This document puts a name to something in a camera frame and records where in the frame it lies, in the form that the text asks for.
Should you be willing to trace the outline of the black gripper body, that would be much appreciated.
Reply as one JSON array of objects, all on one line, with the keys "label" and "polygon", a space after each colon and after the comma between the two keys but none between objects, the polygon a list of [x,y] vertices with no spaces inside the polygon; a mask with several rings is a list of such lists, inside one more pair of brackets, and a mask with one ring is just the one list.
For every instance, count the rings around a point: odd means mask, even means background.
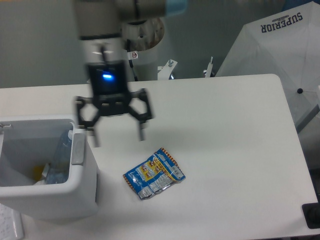
[{"label": "black gripper body", "polygon": [[123,60],[87,64],[93,105],[103,117],[128,113],[132,99]]}]

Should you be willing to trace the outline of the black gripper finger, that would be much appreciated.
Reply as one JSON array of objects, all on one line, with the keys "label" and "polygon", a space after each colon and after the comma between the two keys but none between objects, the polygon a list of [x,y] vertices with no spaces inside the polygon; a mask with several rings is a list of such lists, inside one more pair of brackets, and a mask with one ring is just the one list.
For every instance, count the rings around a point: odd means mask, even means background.
[{"label": "black gripper finger", "polygon": [[74,100],[78,127],[86,130],[93,137],[94,147],[100,147],[100,140],[95,125],[100,118],[100,111],[94,105],[93,97],[76,96]]},{"label": "black gripper finger", "polygon": [[144,141],[144,130],[147,127],[147,123],[154,118],[149,93],[146,88],[128,93],[127,112],[136,119],[139,140]]}]

